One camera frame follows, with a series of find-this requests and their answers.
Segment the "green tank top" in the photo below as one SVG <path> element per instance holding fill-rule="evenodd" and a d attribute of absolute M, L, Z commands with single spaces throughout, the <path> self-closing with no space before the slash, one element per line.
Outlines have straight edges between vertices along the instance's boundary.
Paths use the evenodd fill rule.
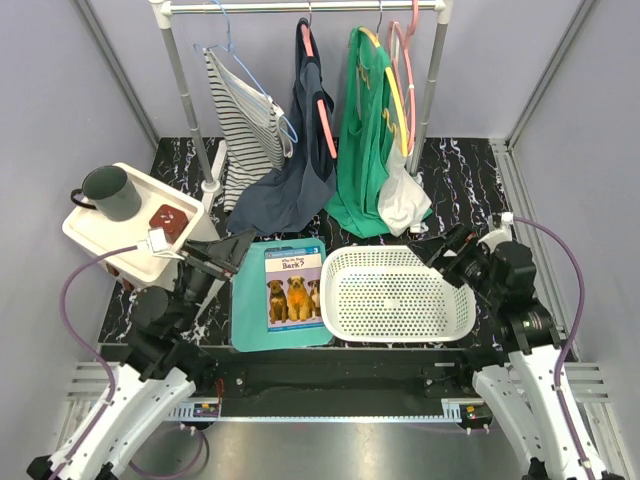
<path fill-rule="evenodd" d="M 378 213 L 379 192 L 389 177 L 387 158 L 391 147 L 398 146 L 385 121 L 391 113 L 391 93 L 384 75 L 388 65 L 391 60 L 376 35 L 365 27 L 353 28 L 336 193 L 325 210 L 342 229 L 359 238 L 391 234 Z"/>

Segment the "yellow hanger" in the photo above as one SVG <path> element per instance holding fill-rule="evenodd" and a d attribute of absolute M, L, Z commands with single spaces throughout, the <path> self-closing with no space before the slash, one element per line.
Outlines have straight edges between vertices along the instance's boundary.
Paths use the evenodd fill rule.
<path fill-rule="evenodd" d="M 391 113 L 388 113 L 385 117 L 388 129 L 394 134 L 394 139 L 398 144 L 401 153 L 404 157 L 408 156 L 408 128 L 402 106 L 401 97 L 397 87 L 397 82 L 391 65 L 388 65 L 384 69 L 384 75 L 389 85 L 391 93 Z"/>

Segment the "pink plastic hanger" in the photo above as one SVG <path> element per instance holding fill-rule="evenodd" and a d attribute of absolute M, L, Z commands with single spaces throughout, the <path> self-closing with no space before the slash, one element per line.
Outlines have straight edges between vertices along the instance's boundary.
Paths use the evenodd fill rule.
<path fill-rule="evenodd" d="M 391 21 L 388 26 L 388 52 L 405 114 L 409 154 L 414 150 L 416 131 L 416 94 L 410 58 L 410 40 L 418 26 L 417 0 L 411 2 L 411 11 L 411 21 L 405 29 L 402 29 L 398 21 Z"/>

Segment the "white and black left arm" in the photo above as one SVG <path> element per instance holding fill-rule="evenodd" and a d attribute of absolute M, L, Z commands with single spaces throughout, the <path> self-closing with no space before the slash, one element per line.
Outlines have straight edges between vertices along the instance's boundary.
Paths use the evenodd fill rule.
<path fill-rule="evenodd" d="M 160 228 L 125 252 L 178 262 L 174 286 L 142 289 L 131 311 L 133 332 L 125 357 L 104 369 L 108 385 L 70 438 L 56 452 L 33 459 L 32 479 L 117 479 L 136 451 L 169 414 L 192 395 L 221 394 L 219 362 L 183 332 L 195 322 L 215 281 L 237 274 L 256 233 L 246 230 L 214 241 L 190 240 L 172 250 Z"/>

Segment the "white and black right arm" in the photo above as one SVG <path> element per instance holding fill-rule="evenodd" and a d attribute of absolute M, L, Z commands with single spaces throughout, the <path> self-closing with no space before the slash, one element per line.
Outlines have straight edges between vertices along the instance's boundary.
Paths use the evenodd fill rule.
<path fill-rule="evenodd" d="M 484 400 L 523 478 L 616 478 L 580 415 L 565 369 L 570 345 L 537 296 L 530 248 L 512 238 L 508 225 L 480 238 L 461 224 L 409 248 L 446 283 L 470 288 L 488 307 L 502 350 L 473 355 L 454 371 L 454 384 Z"/>

